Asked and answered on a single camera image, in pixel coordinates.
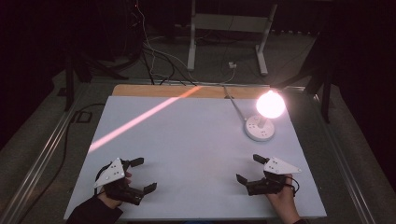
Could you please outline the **pale grey table cover sheet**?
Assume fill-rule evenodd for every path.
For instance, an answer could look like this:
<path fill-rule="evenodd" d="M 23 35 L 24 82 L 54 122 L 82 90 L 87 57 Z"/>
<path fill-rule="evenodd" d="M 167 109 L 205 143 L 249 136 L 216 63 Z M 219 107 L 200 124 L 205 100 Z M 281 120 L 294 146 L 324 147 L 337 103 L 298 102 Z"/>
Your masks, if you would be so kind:
<path fill-rule="evenodd" d="M 274 216 L 262 196 L 249 196 L 236 174 L 263 176 L 252 157 L 276 157 L 302 171 L 295 202 L 303 217 L 324 217 L 324 205 L 290 114 L 275 119 L 275 135 L 256 142 L 243 119 L 256 114 L 251 99 L 111 96 L 92 139 L 67 208 L 93 194 L 98 171 L 116 158 L 144 163 L 132 169 L 132 185 L 157 188 L 141 204 L 122 205 L 124 220 L 258 219 Z"/>

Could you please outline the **aluminium rail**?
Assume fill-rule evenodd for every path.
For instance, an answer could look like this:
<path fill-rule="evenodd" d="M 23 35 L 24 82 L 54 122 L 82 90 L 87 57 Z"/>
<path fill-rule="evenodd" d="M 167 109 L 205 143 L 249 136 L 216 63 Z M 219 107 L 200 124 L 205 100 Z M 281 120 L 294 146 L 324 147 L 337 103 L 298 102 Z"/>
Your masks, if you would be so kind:
<path fill-rule="evenodd" d="M 0 224 L 16 224 L 56 150 L 71 110 L 51 94 L 0 151 Z"/>
<path fill-rule="evenodd" d="M 374 216 L 370 211 L 368 204 L 361 192 L 361 188 L 347 163 L 347 159 L 343 153 L 341 145 L 337 141 L 332 127 L 324 120 L 323 116 L 321 115 L 322 102 L 316 95 L 311 95 L 311 98 L 313 107 L 315 108 L 318 117 L 318 123 L 321 125 L 326 137 L 330 142 L 330 152 L 335 159 L 335 164 L 340 172 L 341 177 L 343 178 L 349 198 L 354 204 L 354 207 L 361 220 L 361 224 L 376 224 Z"/>

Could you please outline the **white round desk lamp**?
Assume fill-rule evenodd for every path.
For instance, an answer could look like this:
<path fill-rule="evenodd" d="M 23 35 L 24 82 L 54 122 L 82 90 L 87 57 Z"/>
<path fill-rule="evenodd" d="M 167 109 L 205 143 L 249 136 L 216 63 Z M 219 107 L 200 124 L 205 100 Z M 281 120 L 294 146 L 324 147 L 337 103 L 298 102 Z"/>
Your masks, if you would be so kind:
<path fill-rule="evenodd" d="M 285 102 L 279 93 L 269 90 L 256 102 L 258 114 L 247 119 L 245 132 L 257 142 L 270 140 L 276 132 L 273 119 L 280 117 L 286 109 Z"/>

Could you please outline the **person's left hand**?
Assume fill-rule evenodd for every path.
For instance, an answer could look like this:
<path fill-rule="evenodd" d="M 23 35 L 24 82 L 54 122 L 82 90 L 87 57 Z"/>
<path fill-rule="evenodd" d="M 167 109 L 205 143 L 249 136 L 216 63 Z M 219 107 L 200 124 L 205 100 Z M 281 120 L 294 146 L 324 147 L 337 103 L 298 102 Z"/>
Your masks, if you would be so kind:
<path fill-rule="evenodd" d="M 131 177 L 132 177 L 132 174 L 131 174 L 131 173 L 129 173 L 129 172 L 126 172 L 126 173 L 125 173 L 124 182 L 125 182 L 127 185 L 129 185 L 129 184 L 131 183 Z M 106 191 L 105 191 L 104 189 L 101 189 L 101 191 L 97 194 L 97 198 L 98 198 L 104 205 L 106 205 L 107 207 L 109 207 L 109 208 L 111 208 L 111 209 L 116 209 L 116 208 L 118 208 L 118 207 L 122 204 L 122 201 L 117 201 L 117 200 L 114 200 L 114 199 L 112 199 L 112 198 L 109 198 L 109 197 L 106 195 Z"/>

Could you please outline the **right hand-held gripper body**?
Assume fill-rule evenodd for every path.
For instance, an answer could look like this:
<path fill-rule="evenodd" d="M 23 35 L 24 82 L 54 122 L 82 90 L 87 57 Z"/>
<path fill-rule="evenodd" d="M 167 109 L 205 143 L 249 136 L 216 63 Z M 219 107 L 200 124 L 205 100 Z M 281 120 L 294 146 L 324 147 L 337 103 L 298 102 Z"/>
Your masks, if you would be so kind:
<path fill-rule="evenodd" d="M 286 161 L 282 161 L 279 158 L 271 157 L 268 158 L 269 161 L 266 164 L 263 164 L 263 174 L 264 177 L 260 180 L 256 181 L 248 181 L 247 185 L 247 194 L 249 196 L 253 195 L 263 195 L 263 194 L 277 194 L 284 187 L 287 187 L 286 176 L 291 174 L 298 174 L 302 170 Z M 293 189 L 293 194 L 300 189 L 300 185 L 297 181 L 297 184 L 294 187 L 292 184 L 290 185 Z"/>

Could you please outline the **grey metal stand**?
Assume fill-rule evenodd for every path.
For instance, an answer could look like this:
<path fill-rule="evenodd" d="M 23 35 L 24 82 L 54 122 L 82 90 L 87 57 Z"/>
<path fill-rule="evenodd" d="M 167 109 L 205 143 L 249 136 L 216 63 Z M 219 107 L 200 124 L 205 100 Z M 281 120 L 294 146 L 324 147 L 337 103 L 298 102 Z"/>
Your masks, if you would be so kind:
<path fill-rule="evenodd" d="M 268 69 L 264 58 L 264 47 L 270 34 L 278 3 L 272 3 L 266 17 L 249 17 L 237 15 L 207 14 L 196 12 L 196 0 L 191 0 L 191 33 L 187 60 L 187 70 L 195 68 L 196 43 L 195 33 L 200 30 L 233 31 L 261 33 L 262 40 L 255 46 L 256 58 L 260 74 L 266 76 Z"/>

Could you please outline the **black stand legs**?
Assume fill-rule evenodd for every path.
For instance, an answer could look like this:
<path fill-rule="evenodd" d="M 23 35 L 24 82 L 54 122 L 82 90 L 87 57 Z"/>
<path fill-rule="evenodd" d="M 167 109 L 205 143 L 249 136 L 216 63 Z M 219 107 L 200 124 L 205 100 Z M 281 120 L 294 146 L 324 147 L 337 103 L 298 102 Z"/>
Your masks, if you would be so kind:
<path fill-rule="evenodd" d="M 310 77 L 308 84 L 304 88 L 304 93 L 314 95 L 318 93 L 319 89 L 322 89 L 320 114 L 327 123 L 330 122 L 329 107 L 332 81 L 332 74 L 327 63 L 332 42 L 329 34 L 329 32 L 325 31 L 318 34 L 305 57 L 301 69 L 295 76 L 271 85 L 272 88 L 285 89 L 300 79 Z"/>
<path fill-rule="evenodd" d="M 67 47 L 64 50 L 64 54 L 64 71 L 66 83 L 64 89 L 64 95 L 66 97 L 64 108 L 65 111 L 68 111 L 75 101 L 74 76 L 77 76 L 78 79 L 83 83 L 89 83 L 92 80 L 90 67 L 98 69 L 99 71 L 104 72 L 107 76 L 110 76 L 114 79 L 126 80 L 126 77 L 117 74 L 83 51 L 79 51 L 73 47 Z"/>

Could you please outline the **person's right hand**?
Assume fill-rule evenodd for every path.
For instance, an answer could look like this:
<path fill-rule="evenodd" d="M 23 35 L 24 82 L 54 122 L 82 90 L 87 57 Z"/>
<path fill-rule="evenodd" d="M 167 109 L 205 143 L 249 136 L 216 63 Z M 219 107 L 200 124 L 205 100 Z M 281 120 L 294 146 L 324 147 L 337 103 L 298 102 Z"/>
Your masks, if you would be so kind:
<path fill-rule="evenodd" d="M 287 187 L 284 187 L 277 194 L 266 194 L 266 198 L 273 206 L 276 214 L 282 220 L 285 216 L 299 215 L 294 202 L 293 189 L 290 186 L 292 183 L 292 175 L 286 176 Z"/>

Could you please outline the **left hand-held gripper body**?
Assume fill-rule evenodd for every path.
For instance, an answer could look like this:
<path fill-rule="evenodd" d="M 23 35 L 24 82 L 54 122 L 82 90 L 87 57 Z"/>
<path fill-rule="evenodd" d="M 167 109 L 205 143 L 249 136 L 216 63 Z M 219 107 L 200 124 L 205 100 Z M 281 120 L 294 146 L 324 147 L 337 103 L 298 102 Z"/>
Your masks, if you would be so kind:
<path fill-rule="evenodd" d="M 104 166 L 96 175 L 93 184 L 94 194 L 102 188 L 106 195 L 117 201 L 139 205 L 144 197 L 140 189 L 131 188 L 124 182 L 125 173 L 129 168 L 129 161 L 116 158 L 110 164 Z"/>

